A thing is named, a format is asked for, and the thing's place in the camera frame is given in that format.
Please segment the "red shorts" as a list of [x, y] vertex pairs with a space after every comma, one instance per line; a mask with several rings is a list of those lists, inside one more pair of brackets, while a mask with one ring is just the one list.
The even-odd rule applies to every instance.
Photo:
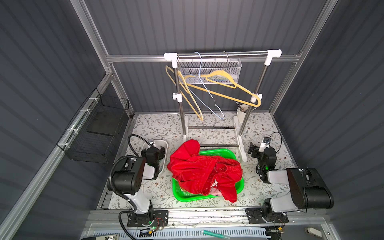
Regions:
[[219, 189], [225, 200], [235, 203], [235, 184], [243, 177], [241, 164], [220, 156], [202, 156], [200, 143], [196, 140], [184, 142], [171, 156], [168, 170], [173, 179], [185, 191], [207, 196], [211, 188]]

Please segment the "light blue wire hanger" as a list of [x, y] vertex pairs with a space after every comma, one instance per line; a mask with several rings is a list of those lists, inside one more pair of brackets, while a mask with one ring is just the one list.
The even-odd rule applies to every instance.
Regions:
[[219, 110], [219, 114], [217, 112], [215, 112], [214, 110], [212, 110], [205, 102], [203, 102], [200, 98], [198, 98], [198, 100], [212, 113], [214, 114], [218, 119], [220, 120], [223, 120], [225, 118], [225, 115], [223, 113], [223, 111], [221, 110], [221, 108], [216, 104], [216, 100], [215, 98], [213, 97], [213, 95], [211, 94], [211, 92], [208, 90], [208, 88], [206, 87], [204, 81], [202, 80], [202, 77], [201, 77], [201, 70], [202, 70], [202, 64], [203, 64], [203, 59], [202, 59], [202, 55], [195, 51], [194, 52], [195, 54], [197, 54], [200, 58], [200, 66], [199, 66], [199, 71], [198, 71], [198, 78], [199, 78], [199, 81], [200, 83], [203, 85], [204, 89], [207, 91], [207, 93], [209, 94], [209, 96], [211, 97], [211, 99], [214, 101], [214, 105], [215, 107]]

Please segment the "yellow hanger of printed shorts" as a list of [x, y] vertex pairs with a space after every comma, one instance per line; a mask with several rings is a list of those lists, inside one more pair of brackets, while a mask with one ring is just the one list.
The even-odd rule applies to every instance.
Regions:
[[174, 80], [174, 78], [171, 76], [170, 72], [172, 72], [174, 74], [174, 69], [172, 69], [171, 67], [169, 66], [166, 66], [165, 67], [165, 70], [166, 70], [166, 74], [168, 75], [168, 77], [170, 78], [170, 80], [172, 81], [172, 83], [176, 86], [176, 87], [181, 87], [181, 93], [180, 95], [183, 97], [183, 100], [185, 100], [188, 105], [191, 107], [191, 109], [193, 110], [193, 112], [198, 116], [198, 118], [203, 121], [204, 120], [204, 116], [203, 116], [203, 113], [198, 105], [198, 103], [196, 102], [196, 99], [194, 98], [194, 95], [193, 95], [193, 92], [190, 90], [190, 88], [188, 87], [187, 83], [186, 83], [186, 80], [185, 78], [182, 76], [181, 72], [179, 70], [177, 70], [177, 76], [179, 77], [177, 81]]

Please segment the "yellow hanger of red shorts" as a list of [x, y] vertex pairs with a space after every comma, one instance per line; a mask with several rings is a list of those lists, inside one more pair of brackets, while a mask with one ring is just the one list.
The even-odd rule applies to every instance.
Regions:
[[[202, 55], [202, 59], [215, 59], [215, 60], [225, 59], [225, 60], [227, 60], [229, 58], [231, 58], [231, 59], [232, 58], [239, 58], [239, 57], [230, 57], [228, 54], [224, 54], [224, 53], [222, 53], [222, 54], [201, 54], [201, 55]], [[182, 56], [180, 59], [180, 62], [184, 61], [184, 60], [190, 61], [192, 59], [200, 59], [200, 58], [197, 54], [193, 53], [190, 56]], [[192, 85], [192, 84], [187, 83], [187, 85], [192, 90], [200, 90], [202, 92], [207, 93], [207, 91], [204, 89], [202, 84]], [[224, 85], [224, 84], [205, 84], [205, 85], [213, 96], [218, 96], [218, 97], [221, 97], [221, 98], [224, 98], [227, 100], [231, 100], [234, 102], [242, 103], [242, 104], [247, 104], [247, 105], [255, 107], [255, 108], [258, 108], [261, 106], [262, 97], [260, 95], [258, 95], [257, 93], [254, 93], [251, 90], [247, 89], [246, 87], [242, 86], [239, 83], [239, 81], [237, 83], [233, 83], [231, 85]], [[230, 95], [225, 95], [223, 92], [219, 92], [219, 91], [214, 90], [214, 87], [221, 88], [222, 90], [239, 90], [240, 92], [247, 94], [250, 97], [250, 101], [247, 103], [246, 101], [240, 100], [240, 99], [232, 97]]]

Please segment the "pink navy patterned shorts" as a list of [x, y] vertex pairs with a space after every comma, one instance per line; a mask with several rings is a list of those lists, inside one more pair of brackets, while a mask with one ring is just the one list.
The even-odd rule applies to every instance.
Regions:
[[217, 188], [211, 188], [209, 194], [212, 196], [223, 196], [222, 192]]

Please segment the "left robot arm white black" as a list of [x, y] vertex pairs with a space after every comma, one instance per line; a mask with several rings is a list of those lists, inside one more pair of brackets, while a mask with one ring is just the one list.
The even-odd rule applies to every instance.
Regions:
[[153, 208], [151, 201], [141, 190], [143, 180], [155, 180], [160, 173], [160, 161], [166, 156], [166, 148], [149, 147], [142, 155], [120, 157], [112, 166], [107, 188], [128, 201], [133, 213], [144, 215]]

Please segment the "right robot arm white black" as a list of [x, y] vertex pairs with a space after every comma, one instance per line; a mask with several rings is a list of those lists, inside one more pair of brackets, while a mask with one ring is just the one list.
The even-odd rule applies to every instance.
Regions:
[[261, 214], [265, 220], [272, 221], [289, 212], [334, 207], [334, 197], [316, 169], [276, 169], [277, 151], [268, 143], [259, 147], [251, 143], [248, 154], [258, 160], [256, 173], [263, 183], [289, 188], [288, 194], [264, 201]]

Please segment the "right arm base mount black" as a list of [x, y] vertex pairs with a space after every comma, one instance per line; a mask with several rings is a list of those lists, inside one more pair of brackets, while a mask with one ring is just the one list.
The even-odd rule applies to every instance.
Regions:
[[289, 222], [286, 214], [263, 208], [247, 208], [245, 213], [250, 224], [287, 224]]

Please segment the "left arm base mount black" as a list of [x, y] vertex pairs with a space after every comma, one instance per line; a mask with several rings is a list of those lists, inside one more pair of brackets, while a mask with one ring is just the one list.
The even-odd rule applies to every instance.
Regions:
[[155, 210], [146, 214], [128, 214], [127, 227], [166, 227], [168, 225], [169, 211]]

